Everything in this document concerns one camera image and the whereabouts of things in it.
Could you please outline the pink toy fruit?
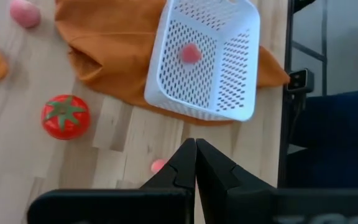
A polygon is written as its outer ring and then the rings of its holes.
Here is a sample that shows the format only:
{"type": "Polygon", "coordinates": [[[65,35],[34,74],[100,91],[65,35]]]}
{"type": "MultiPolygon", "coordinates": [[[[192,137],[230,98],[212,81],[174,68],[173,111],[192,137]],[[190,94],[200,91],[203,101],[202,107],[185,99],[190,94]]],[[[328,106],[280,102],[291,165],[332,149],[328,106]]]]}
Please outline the pink toy fruit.
{"type": "Polygon", "coordinates": [[[150,166],[150,170],[153,174],[158,173],[163,167],[164,165],[167,163],[166,159],[157,159],[155,161],[153,161],[153,163],[150,166]]]}

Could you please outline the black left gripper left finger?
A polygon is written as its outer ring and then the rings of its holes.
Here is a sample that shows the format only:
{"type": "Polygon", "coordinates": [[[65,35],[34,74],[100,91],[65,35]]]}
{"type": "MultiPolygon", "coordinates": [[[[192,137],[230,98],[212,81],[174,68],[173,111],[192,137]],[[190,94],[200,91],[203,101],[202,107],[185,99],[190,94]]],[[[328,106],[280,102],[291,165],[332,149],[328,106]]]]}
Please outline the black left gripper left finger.
{"type": "Polygon", "coordinates": [[[165,165],[140,188],[145,200],[143,224],[194,224],[196,142],[187,139],[165,165]]]}

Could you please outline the pink toy peach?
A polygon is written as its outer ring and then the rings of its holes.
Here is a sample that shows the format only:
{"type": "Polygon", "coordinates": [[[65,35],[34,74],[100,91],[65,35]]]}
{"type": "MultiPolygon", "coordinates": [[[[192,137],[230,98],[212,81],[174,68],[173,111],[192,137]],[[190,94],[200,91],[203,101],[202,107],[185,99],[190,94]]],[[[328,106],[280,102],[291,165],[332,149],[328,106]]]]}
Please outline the pink toy peach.
{"type": "Polygon", "coordinates": [[[202,58],[202,53],[196,44],[186,44],[180,52],[180,58],[183,63],[197,63],[202,58]]]}
{"type": "Polygon", "coordinates": [[[12,0],[9,5],[11,18],[23,28],[33,28],[41,20],[40,9],[27,0],[12,0]]]}

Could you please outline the white perforated plastic basket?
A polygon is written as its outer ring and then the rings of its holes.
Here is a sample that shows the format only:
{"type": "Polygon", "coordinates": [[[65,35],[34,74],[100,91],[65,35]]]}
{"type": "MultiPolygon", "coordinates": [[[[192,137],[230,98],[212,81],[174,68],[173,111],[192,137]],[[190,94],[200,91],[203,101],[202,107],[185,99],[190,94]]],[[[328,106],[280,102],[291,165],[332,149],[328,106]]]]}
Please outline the white perforated plastic basket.
{"type": "Polygon", "coordinates": [[[144,97],[148,104],[205,121],[247,121],[254,112],[260,15],[249,0],[167,0],[144,97]],[[196,44],[197,63],[181,49],[196,44]]]}

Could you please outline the red toy tomato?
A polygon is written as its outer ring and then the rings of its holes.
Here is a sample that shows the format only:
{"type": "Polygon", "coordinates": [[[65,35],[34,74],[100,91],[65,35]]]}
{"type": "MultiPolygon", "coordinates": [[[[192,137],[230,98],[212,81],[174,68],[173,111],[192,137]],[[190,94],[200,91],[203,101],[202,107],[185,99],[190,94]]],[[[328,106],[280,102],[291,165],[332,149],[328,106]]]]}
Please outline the red toy tomato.
{"type": "Polygon", "coordinates": [[[57,95],[44,104],[42,127],[56,139],[70,140],[84,134],[91,123],[91,113],[84,100],[75,95],[57,95]]]}

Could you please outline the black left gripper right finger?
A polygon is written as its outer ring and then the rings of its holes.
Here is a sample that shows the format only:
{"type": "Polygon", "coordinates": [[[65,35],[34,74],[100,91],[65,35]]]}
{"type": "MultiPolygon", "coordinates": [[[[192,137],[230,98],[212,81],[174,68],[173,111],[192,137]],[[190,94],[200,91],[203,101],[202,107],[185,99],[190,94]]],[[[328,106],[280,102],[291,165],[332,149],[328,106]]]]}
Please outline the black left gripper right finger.
{"type": "Polygon", "coordinates": [[[204,139],[196,178],[205,224],[273,224],[273,190],[204,139]]]}

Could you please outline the orange cloth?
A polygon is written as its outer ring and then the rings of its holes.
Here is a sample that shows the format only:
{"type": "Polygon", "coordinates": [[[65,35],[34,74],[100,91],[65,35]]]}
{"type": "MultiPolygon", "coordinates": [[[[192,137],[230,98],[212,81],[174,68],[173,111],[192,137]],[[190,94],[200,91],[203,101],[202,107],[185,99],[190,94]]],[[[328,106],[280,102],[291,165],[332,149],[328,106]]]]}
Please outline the orange cloth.
{"type": "MultiPolygon", "coordinates": [[[[68,44],[76,76],[87,87],[128,104],[202,126],[205,121],[146,102],[145,84],[157,29],[167,0],[55,0],[55,25],[68,44]]],[[[257,88],[290,81],[273,55],[259,44],[257,88]]]]}

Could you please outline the black metal table frame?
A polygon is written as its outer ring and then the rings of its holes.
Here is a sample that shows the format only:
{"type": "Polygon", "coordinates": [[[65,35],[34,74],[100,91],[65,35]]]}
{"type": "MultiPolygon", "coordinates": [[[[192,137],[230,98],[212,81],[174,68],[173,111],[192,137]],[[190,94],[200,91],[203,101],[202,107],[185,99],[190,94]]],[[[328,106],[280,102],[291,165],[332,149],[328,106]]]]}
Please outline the black metal table frame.
{"type": "MultiPolygon", "coordinates": [[[[284,70],[286,72],[291,71],[292,60],[292,37],[293,37],[293,15],[295,13],[296,0],[286,0],[285,9],[287,10],[287,29],[285,36],[285,61],[284,70]]],[[[277,187],[285,188],[286,182],[286,165],[287,165],[287,152],[289,147],[288,138],[290,135],[290,106],[291,99],[288,92],[283,88],[282,96],[282,123],[280,133],[280,151],[279,151],[279,163],[278,163],[278,182],[277,187]]]]}

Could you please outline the dark blue chair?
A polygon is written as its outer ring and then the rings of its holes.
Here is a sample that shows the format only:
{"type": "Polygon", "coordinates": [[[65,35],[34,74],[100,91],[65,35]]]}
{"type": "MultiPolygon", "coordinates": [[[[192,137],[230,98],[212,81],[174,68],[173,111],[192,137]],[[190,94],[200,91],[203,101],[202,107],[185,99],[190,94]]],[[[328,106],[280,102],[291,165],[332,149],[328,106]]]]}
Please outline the dark blue chair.
{"type": "Polygon", "coordinates": [[[287,156],[287,186],[358,188],[358,91],[306,99],[295,116],[287,156]]]}

